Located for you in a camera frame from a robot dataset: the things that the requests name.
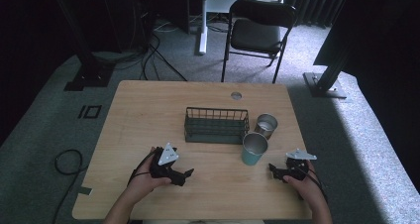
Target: metal cup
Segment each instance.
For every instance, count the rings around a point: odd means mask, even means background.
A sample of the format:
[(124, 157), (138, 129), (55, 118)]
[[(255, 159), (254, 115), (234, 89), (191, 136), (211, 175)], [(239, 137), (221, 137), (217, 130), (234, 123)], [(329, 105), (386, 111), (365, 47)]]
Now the metal cup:
[(262, 134), (268, 140), (277, 128), (277, 120), (270, 114), (264, 113), (257, 119), (255, 132)]
[(260, 133), (245, 135), (242, 148), (242, 161), (245, 165), (253, 166), (268, 149), (268, 141)]

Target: metal wire basket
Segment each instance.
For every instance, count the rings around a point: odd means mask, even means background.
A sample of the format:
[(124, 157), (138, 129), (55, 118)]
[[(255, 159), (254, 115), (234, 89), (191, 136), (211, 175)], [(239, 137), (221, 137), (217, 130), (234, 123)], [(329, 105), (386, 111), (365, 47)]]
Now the metal wire basket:
[(184, 128), (186, 142), (242, 144), (248, 110), (187, 107)]

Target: wooden table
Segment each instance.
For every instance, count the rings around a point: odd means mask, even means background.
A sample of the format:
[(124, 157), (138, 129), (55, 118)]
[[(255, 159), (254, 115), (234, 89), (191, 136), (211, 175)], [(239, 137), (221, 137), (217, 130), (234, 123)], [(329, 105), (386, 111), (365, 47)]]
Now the wooden table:
[[(235, 100), (232, 92), (240, 92)], [(278, 127), (267, 152), (252, 167), (241, 145), (186, 143), (186, 107), (247, 109), (250, 131), (270, 113)], [(159, 187), (138, 203), (133, 219), (309, 219), (306, 202), (288, 184), (272, 178), (268, 163), (285, 168), (285, 153), (306, 150), (287, 89), (281, 84), (122, 81), (117, 89), (82, 186), (76, 219), (103, 219), (151, 146), (171, 142), (177, 171), (194, 168), (184, 186)]]

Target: chair seat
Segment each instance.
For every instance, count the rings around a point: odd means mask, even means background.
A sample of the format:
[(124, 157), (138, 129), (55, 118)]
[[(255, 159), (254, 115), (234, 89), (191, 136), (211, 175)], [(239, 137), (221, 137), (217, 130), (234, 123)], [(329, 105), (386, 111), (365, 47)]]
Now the chair seat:
[(277, 54), (280, 41), (279, 27), (238, 19), (232, 30), (231, 46), (237, 50)]

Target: hand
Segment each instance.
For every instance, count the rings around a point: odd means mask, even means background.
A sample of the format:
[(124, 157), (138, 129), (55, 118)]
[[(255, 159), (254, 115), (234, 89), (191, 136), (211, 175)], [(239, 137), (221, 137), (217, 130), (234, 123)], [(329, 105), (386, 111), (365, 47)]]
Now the hand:
[[(307, 163), (309, 169), (315, 171), (312, 164), (309, 161), (307, 161)], [(312, 171), (309, 171), (308, 175), (311, 175), (311, 177), (318, 181), (318, 178)], [(301, 181), (289, 175), (285, 175), (283, 178), (293, 186), (309, 204), (309, 207), (312, 210), (312, 220), (314, 223), (333, 223), (327, 201), (319, 186), (310, 177), (306, 176)]]
[(124, 190), (123, 195), (127, 196), (127, 201), (135, 204), (142, 200), (155, 188), (170, 184), (171, 180), (168, 177), (152, 178), (149, 171), (153, 158), (154, 155), (150, 156), (145, 163), (137, 169), (136, 174), (142, 174), (133, 177), (127, 188)]

